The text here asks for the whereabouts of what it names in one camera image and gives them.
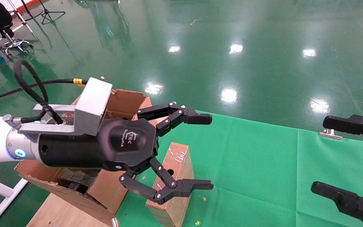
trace black robotic gripper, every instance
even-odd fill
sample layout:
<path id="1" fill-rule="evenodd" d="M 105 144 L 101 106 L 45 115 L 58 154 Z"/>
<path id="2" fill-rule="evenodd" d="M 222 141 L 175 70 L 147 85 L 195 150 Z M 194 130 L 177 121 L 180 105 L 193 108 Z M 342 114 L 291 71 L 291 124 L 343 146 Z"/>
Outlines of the black robotic gripper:
<path id="1" fill-rule="evenodd" d="M 323 121 L 323 127 L 340 132 L 363 135 L 363 116 L 352 115 L 347 119 L 327 116 Z M 317 195 L 333 200 L 336 203 L 338 211 L 363 222 L 363 197 L 318 181 L 312 184 L 311 191 Z"/>
<path id="2" fill-rule="evenodd" d="M 158 155 L 158 136 L 163 136 L 171 129 L 184 122 L 187 124 L 209 125 L 212 115 L 198 114 L 194 109 L 182 108 L 171 102 L 157 105 L 137 112 L 138 120 L 114 119 L 102 125 L 98 141 L 105 155 L 103 168 L 108 171 L 125 171 L 119 177 L 120 183 L 128 190 L 158 204 L 163 204 L 173 197 L 189 197 L 195 189 L 211 190 L 211 181 L 182 179 L 175 180 L 155 158 Z M 166 117 L 156 127 L 148 121 Z M 133 179 L 152 168 L 164 182 L 159 191 Z"/>

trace cardboard flap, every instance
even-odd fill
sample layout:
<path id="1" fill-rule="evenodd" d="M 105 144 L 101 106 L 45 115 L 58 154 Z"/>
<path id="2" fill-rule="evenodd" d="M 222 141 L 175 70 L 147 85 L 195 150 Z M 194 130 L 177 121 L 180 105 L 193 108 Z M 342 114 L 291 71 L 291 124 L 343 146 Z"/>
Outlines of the cardboard flap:
<path id="1" fill-rule="evenodd" d="M 115 215 L 112 212 L 110 212 L 109 210 L 102 209 L 101 205 L 94 202 L 93 200 L 84 197 L 80 192 L 60 187 L 57 185 L 57 183 L 48 183 L 21 174 L 19 174 L 19 176 L 31 182 L 32 184 L 35 184 L 41 188 L 44 188 L 47 191 L 54 193 L 56 196 L 74 205 L 79 210 L 84 211 L 85 213 L 95 217 L 97 220 L 107 225 L 111 225 L 110 220 L 115 217 Z"/>
<path id="2" fill-rule="evenodd" d="M 107 110 L 106 111 L 106 115 L 105 118 L 108 119 L 114 119 L 114 118 L 125 118 L 127 120 L 131 120 L 134 119 L 136 115 L 135 114 L 130 114 L 130 113 L 124 113 L 124 112 L 118 112 L 118 111 L 113 111 L 113 110 Z"/>
<path id="3" fill-rule="evenodd" d="M 43 166 L 36 160 L 23 160 L 15 166 L 14 170 L 25 176 L 31 176 L 41 181 L 50 182 L 59 168 Z"/>
<path id="4" fill-rule="evenodd" d="M 108 210 L 116 213 L 127 193 L 127 189 L 118 181 L 118 178 L 123 174 L 124 171 L 110 172 L 102 169 L 86 193 L 107 207 Z"/>
<path id="5" fill-rule="evenodd" d="M 151 99 L 150 99 L 150 97 L 149 97 L 149 96 L 146 96 L 146 97 L 145 97 L 145 99 L 144 99 L 144 101 L 141 103 L 141 105 L 140 105 L 140 107 L 139 107 L 138 109 L 147 108 L 147 107 L 151 107 L 151 106 L 152 106 Z M 134 116 L 133 116 L 132 120 L 134 120 L 134 121 L 135 121 L 135 120 L 137 120 L 137 119 L 138 119 L 137 114 L 134 114 Z M 151 124 L 151 125 L 153 125 L 153 126 L 155 126 L 155 127 L 156 127 L 156 125 L 158 124 L 157 119 L 150 120 L 150 121 L 148 121 L 148 122 L 150 122 L 150 124 Z"/>
<path id="6" fill-rule="evenodd" d="M 116 112 L 135 114 L 145 99 L 141 92 L 117 89 L 112 91 L 107 109 Z"/>

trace black cable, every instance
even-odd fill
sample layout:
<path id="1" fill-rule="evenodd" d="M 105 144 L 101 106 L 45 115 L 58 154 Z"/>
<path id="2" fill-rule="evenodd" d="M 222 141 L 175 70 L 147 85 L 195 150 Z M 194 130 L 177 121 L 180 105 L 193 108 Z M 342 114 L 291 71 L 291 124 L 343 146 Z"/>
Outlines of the black cable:
<path id="1" fill-rule="evenodd" d="M 43 98 L 40 97 L 23 79 L 23 75 L 22 75 L 22 66 L 25 66 L 25 68 L 30 72 L 30 74 L 32 75 L 33 79 L 36 81 L 36 84 L 39 86 Z M 46 114 L 46 112 L 49 113 L 49 115 L 54 119 L 54 121 L 57 124 L 62 124 L 62 119 L 61 117 L 51 108 L 51 106 L 49 106 L 49 96 L 47 95 L 47 91 L 46 88 L 44 87 L 44 85 L 42 84 L 42 81 L 40 80 L 40 78 L 37 76 L 36 72 L 34 71 L 34 69 L 32 68 L 32 66 L 30 66 L 30 64 L 21 59 L 15 62 L 15 64 L 13 65 L 13 73 L 15 75 L 15 79 L 18 82 L 19 86 L 27 93 L 29 94 L 34 100 L 36 100 L 36 102 L 38 102 L 42 107 L 43 107 L 43 111 L 37 115 L 36 117 L 30 117 L 30 118 L 22 118 L 20 122 L 22 123 L 29 123 L 29 122 L 34 122 L 37 120 L 41 120 L 42 117 Z"/>
<path id="2" fill-rule="evenodd" d="M 83 85 L 85 85 L 86 82 L 87 82 L 87 80 L 82 80 Z M 44 84 L 44 85 L 47 85 L 47 84 L 73 84 L 73 83 L 74 83 L 74 79 L 48 79 L 48 80 L 42 81 L 42 84 Z M 36 86 L 37 86 L 36 83 L 29 85 L 29 87 L 31 87 L 31 88 L 34 88 Z M 9 95 L 13 95 L 13 94 L 18 93 L 18 92 L 21 92 L 21 91 L 23 91 L 22 88 L 11 90 L 9 92 L 1 94 L 0 99 L 5 98 L 5 97 L 7 97 Z"/>

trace green backdrop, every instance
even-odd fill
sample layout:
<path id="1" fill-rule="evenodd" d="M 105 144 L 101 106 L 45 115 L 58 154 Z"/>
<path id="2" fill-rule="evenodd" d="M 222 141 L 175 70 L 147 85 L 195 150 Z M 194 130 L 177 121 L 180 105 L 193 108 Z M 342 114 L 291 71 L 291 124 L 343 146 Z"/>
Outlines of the green backdrop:
<path id="1" fill-rule="evenodd" d="M 211 191 L 193 192 L 184 227 L 197 221 L 208 227 L 363 226 L 310 191 L 322 181 L 363 196 L 363 141 L 216 114 L 211 125 L 179 125 L 160 138 L 159 160 L 172 141 L 189 145 L 195 177 L 214 183 Z M 137 179 L 152 186 L 155 177 L 149 169 Z M 129 192 L 117 213 L 120 225 L 160 226 L 145 201 Z"/>

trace green floor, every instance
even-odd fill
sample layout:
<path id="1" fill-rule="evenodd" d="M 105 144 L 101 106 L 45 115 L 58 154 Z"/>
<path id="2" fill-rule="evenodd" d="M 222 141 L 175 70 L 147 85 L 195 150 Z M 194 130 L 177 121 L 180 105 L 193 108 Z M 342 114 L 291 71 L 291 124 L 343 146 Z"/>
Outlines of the green floor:
<path id="1" fill-rule="evenodd" d="M 42 79 L 105 76 L 154 104 L 321 131 L 326 115 L 363 115 L 363 0 L 50 0 L 56 24 L 29 21 L 19 38 Z M 17 86 L 0 64 L 0 94 Z M 49 85 L 51 103 L 70 104 L 75 85 Z M 0 115 L 32 115 L 25 94 L 0 101 Z M 346 138 L 357 138 L 346 135 Z M 0 164 L 13 186 L 14 164 Z M 47 193 L 29 185 L 0 226 L 25 226 Z"/>

